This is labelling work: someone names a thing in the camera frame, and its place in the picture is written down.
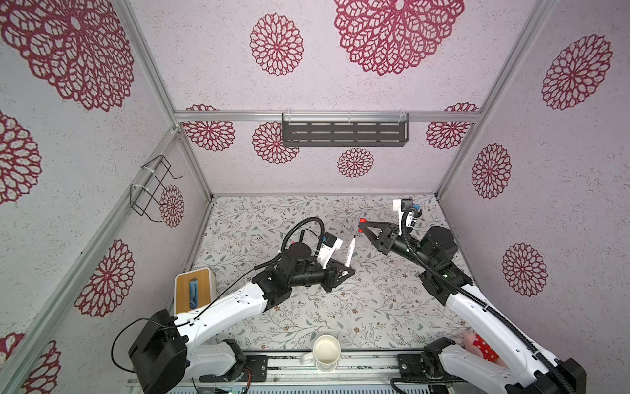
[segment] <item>robotic arm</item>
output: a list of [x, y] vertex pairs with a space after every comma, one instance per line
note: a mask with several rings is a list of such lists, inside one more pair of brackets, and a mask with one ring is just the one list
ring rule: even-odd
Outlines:
[[[299, 225], [289, 231], [283, 246]], [[201, 345], [223, 329], [279, 305], [290, 297], [295, 286], [319, 284], [326, 292], [332, 291], [355, 273], [353, 268], [331, 258], [340, 246], [341, 240], [329, 233], [320, 235], [315, 255], [305, 243], [295, 242], [250, 283], [209, 307], [175, 316], [167, 310], [152, 315], [129, 349], [144, 393], [163, 394], [181, 380], [201, 375], [222, 376], [226, 381], [236, 379], [246, 360], [236, 341]]]
[[468, 353], [450, 339], [441, 338], [421, 353], [417, 378], [460, 377], [488, 394], [585, 393], [586, 372], [577, 362], [560, 361], [523, 334], [453, 263], [457, 245], [449, 229], [433, 226], [417, 240], [409, 235], [408, 227], [421, 212], [405, 199], [394, 200], [394, 210], [398, 210], [398, 224], [361, 219], [359, 231], [381, 253], [394, 252], [425, 268], [418, 277], [428, 293], [467, 321], [508, 366], [497, 366]]

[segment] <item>stuffed toy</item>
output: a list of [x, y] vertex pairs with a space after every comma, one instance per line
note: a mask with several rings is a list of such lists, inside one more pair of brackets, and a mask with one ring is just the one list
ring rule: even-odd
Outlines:
[[501, 360], [499, 355], [492, 350], [490, 345], [484, 341], [479, 334], [472, 330], [464, 331], [464, 349], [474, 354], [475, 356], [483, 357], [484, 359], [493, 362], [501, 367], [507, 368], [505, 362]]

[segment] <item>floral tablecloth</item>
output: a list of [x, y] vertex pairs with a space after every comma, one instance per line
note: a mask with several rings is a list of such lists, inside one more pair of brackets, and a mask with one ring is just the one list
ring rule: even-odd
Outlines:
[[[357, 236], [352, 260], [357, 273], [332, 293], [321, 286], [296, 287], [281, 305], [231, 326], [215, 340], [234, 338], [243, 349], [308, 349], [324, 333], [345, 349], [421, 347], [441, 336], [460, 342], [466, 323], [424, 290], [414, 277], [421, 268], [393, 253], [384, 256], [357, 232], [363, 217], [396, 222], [392, 199], [401, 197], [409, 196], [216, 198], [195, 268], [212, 269], [218, 294], [252, 266], [274, 257], [287, 231], [309, 216], [320, 217], [326, 231], [347, 240], [335, 252], [337, 260], [344, 261]], [[422, 208], [413, 236], [421, 238], [430, 226], [446, 226], [434, 197], [411, 198]], [[316, 223], [311, 228], [318, 232]], [[314, 248], [317, 239], [307, 232], [304, 241]], [[469, 273], [459, 252], [454, 261]]]

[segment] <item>blue object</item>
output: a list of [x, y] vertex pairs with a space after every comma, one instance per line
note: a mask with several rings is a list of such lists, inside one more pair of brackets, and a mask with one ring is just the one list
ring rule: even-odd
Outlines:
[[199, 285], [196, 279], [192, 279], [189, 283], [188, 302], [190, 309], [199, 306]]

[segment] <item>white mug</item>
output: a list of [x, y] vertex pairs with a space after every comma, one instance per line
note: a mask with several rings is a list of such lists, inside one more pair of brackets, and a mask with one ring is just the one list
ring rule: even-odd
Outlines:
[[337, 368], [341, 357], [339, 341], [332, 335], [322, 335], [313, 343], [313, 351], [300, 357], [300, 365], [315, 362], [315, 366], [322, 372], [331, 372]]

